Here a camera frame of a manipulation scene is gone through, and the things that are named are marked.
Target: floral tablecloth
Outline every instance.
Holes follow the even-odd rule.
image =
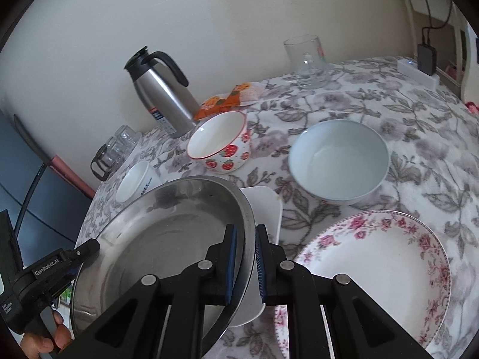
[[[334,64],[331,82],[316,90],[298,88],[290,75],[264,81],[260,101],[244,110],[251,159],[221,177],[240,188],[266,185],[282,196],[280,244],[289,258],[328,226],[360,210],[394,209],[423,221],[444,245],[452,272],[449,309],[428,351],[437,359],[458,358],[479,328],[478,123],[444,86],[429,91],[398,73],[396,63],[386,57]],[[386,181],[353,207],[320,202],[288,170],[289,149],[298,135],[332,118],[374,128],[391,152]],[[188,138],[171,139],[160,129],[146,134],[124,168],[99,187],[77,244],[96,237],[121,211],[114,195],[136,162],[151,161],[164,182],[205,174],[186,155]],[[207,357],[280,359],[272,318],[273,309],[267,308],[250,324],[228,329]]]

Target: thermos handle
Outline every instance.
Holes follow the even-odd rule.
[[[163,51],[155,51],[155,52],[152,52],[147,57],[145,57],[141,63],[142,64],[148,63],[152,59],[160,59],[161,61],[163,61],[166,64],[166,66],[168,66],[169,69],[173,72],[176,80],[179,83],[181,83],[183,86],[187,87],[188,85],[190,85],[190,83],[188,82],[188,79],[185,77],[185,75],[183,74],[181,69],[178,67],[178,65],[175,63],[175,61],[173,61],[171,56],[169,56]]]

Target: stainless steel plate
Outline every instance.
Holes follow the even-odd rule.
[[[81,333],[143,275],[179,274],[223,240],[226,224],[238,231],[231,304],[208,306],[206,353],[228,327],[246,291],[254,263],[255,225],[251,206],[231,182],[186,177],[156,188],[127,206],[98,235],[100,252],[83,264],[75,280],[71,318]]]

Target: white bowl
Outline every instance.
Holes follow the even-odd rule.
[[[389,151],[364,124],[328,120],[308,128],[289,152],[289,170],[307,192],[332,205],[351,205],[386,178]]]
[[[160,176],[156,170],[148,161],[141,161],[126,173],[116,191],[115,198],[119,204],[128,205],[160,185]]]

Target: blue cabinet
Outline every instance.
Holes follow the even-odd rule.
[[[73,249],[75,242],[58,234],[33,214],[27,212],[18,233],[18,245],[22,253],[23,264],[29,266],[59,248]]]
[[[25,266],[59,248],[74,248],[91,203],[51,168],[38,176],[42,165],[0,112],[0,211],[8,210],[15,227],[22,205],[26,209],[18,232]],[[25,201],[35,178],[37,186]]]
[[[91,202],[52,169],[47,168],[28,204],[28,212],[76,242]]]
[[[0,185],[0,212],[8,211],[11,223],[15,226],[22,206]]]

